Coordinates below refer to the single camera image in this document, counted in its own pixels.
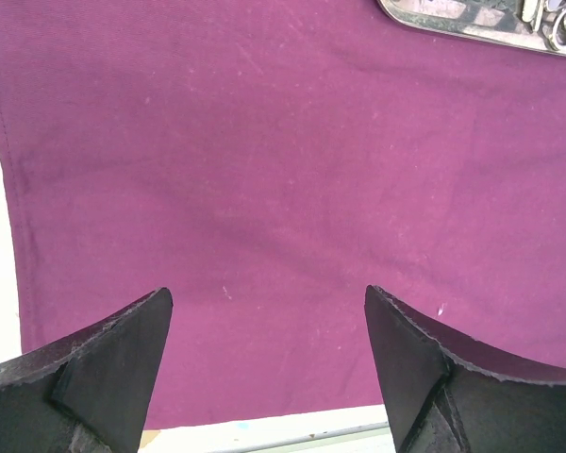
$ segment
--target white surface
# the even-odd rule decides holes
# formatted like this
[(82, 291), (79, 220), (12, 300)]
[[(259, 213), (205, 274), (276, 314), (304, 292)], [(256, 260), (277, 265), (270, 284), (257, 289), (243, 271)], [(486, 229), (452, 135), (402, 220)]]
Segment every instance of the white surface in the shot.
[[(7, 203), (0, 167), (0, 362), (21, 354), (19, 306)], [(164, 429), (141, 453), (204, 453), (257, 451), (307, 451), (312, 453), (393, 452), (386, 428), (335, 438), (332, 433), (387, 421), (383, 406), (290, 415), (194, 428)]]

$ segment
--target purple fabric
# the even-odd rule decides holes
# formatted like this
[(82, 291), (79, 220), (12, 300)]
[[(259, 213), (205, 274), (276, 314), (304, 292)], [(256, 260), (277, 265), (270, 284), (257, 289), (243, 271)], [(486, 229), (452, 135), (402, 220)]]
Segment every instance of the purple fabric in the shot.
[(566, 366), (566, 59), (371, 0), (0, 2), (0, 155), (26, 350), (172, 289), (148, 427), (378, 403), (370, 283)]

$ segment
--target purple cloth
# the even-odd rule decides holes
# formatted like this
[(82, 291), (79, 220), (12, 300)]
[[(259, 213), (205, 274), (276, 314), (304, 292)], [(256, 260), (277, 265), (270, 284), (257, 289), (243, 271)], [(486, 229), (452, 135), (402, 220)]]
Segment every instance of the purple cloth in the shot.
[(148, 427), (380, 402), (363, 295), (566, 366), (566, 59), (371, 0), (0, 2), (25, 350), (157, 286)]

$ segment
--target silver tray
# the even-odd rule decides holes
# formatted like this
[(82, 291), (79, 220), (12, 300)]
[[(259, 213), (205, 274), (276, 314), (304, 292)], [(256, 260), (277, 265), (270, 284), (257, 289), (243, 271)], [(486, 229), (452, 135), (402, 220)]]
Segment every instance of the silver tray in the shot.
[(566, 57), (566, 0), (378, 0), (396, 21)]

